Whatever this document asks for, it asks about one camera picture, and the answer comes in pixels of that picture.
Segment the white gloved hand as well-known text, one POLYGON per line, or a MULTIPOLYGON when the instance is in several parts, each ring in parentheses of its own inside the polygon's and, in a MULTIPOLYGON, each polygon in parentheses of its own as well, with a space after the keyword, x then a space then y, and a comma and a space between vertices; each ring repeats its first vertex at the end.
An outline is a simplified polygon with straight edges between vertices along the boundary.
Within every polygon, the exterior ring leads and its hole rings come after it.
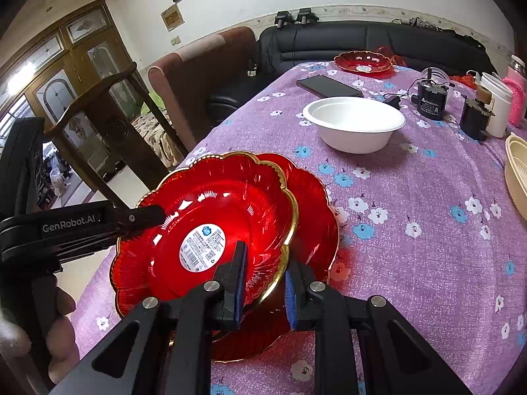
MULTIPOLYGON (((47 368, 53 383, 61 381, 79 362, 79 348, 75 332, 68 318, 76 309, 75 300, 62 288, 56 287, 57 317, 46 336, 46 346, 52 358, 47 368)), ((1 306, 1 355, 8 362, 29 354, 31 341, 26 332, 15 323, 13 314, 1 306)))

